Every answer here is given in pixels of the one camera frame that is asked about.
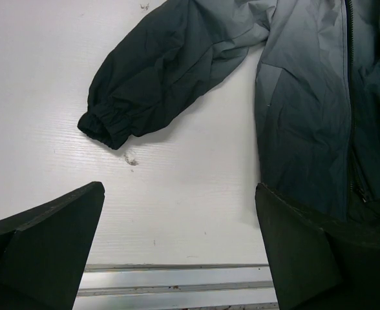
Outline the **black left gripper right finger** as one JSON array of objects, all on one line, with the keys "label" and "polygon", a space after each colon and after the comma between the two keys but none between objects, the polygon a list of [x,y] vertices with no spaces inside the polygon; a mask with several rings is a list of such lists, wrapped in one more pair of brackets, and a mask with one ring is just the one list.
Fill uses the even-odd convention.
[{"label": "black left gripper right finger", "polygon": [[263,183],[257,217],[280,309],[380,309],[380,234]]}]

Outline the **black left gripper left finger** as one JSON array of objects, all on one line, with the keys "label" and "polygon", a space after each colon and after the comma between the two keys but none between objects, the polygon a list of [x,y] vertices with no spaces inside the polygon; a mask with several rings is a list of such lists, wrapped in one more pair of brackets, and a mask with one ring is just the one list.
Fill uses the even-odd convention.
[{"label": "black left gripper left finger", "polygon": [[94,181],[0,220],[0,309],[72,309],[104,199]]}]

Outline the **grey gradient hooded jacket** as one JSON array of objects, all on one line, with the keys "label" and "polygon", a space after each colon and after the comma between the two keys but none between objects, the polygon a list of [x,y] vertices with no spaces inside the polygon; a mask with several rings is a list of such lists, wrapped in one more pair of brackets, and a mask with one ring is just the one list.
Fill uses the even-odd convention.
[{"label": "grey gradient hooded jacket", "polygon": [[380,1],[166,1],[109,53],[78,128],[119,149],[163,129],[263,44],[263,183],[380,233]]}]

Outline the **aluminium rail front table edge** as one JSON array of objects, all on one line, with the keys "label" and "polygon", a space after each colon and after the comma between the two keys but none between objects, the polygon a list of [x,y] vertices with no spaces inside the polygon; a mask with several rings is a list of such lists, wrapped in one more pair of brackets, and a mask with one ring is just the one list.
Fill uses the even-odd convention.
[{"label": "aluminium rail front table edge", "polygon": [[74,309],[278,309],[266,264],[86,266]]}]

